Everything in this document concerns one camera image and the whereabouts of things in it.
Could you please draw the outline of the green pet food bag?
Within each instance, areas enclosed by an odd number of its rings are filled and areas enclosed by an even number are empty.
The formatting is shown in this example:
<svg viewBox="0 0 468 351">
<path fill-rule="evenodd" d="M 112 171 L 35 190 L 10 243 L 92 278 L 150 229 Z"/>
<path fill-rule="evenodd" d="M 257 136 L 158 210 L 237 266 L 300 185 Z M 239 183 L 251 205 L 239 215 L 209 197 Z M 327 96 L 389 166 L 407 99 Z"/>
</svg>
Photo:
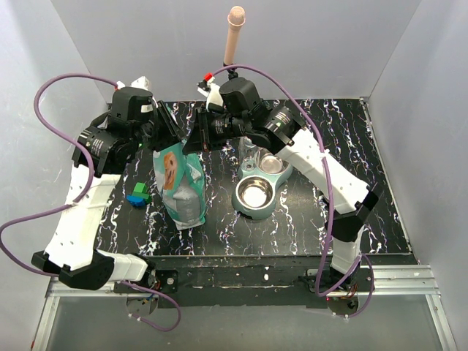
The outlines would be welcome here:
<svg viewBox="0 0 468 351">
<path fill-rule="evenodd" d="M 178 230 L 205 223 L 205 175 L 197 154 L 184 154 L 186 138 L 162 151 L 153 151 L 158 193 Z"/>
</svg>

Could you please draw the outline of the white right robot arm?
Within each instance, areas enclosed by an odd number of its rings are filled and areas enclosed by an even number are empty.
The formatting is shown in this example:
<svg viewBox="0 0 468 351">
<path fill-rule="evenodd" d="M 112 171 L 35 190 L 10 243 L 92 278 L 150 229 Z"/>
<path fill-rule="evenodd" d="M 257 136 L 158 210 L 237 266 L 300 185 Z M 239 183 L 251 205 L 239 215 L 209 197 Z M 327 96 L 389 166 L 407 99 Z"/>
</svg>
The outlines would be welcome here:
<svg viewBox="0 0 468 351">
<path fill-rule="evenodd" d="M 330 155 L 296 109 L 265 102 L 252 81 L 233 78 L 218 86 L 208 76 L 197 90 L 206 103 L 194 114 L 183 152 L 215 151 L 229 140 L 247 137 L 292 165 L 327 198 L 331 211 L 327 230 L 333 244 L 331 283 L 338 290 L 350 289 L 358 280 L 361 229 L 380 197 L 377 187 L 354 176 Z"/>
</svg>

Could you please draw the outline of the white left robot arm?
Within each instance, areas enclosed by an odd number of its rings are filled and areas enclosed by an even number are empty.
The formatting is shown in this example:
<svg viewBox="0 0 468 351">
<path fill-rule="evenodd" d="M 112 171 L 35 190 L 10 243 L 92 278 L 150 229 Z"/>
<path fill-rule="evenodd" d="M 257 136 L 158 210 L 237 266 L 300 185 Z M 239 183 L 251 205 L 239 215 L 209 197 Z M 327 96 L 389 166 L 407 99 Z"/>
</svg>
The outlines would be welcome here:
<svg viewBox="0 0 468 351">
<path fill-rule="evenodd" d="M 156 284 L 155 265 L 139 254 L 95 249 L 94 240 L 111 192 L 140 147 L 161 151 L 181 141 L 169 108 L 144 86 L 117 88 L 108 112 L 77 138 L 67 202 L 46 248 L 31 262 L 58 275 L 71 288 L 98 290 L 108 282 L 129 281 L 146 293 Z"/>
</svg>

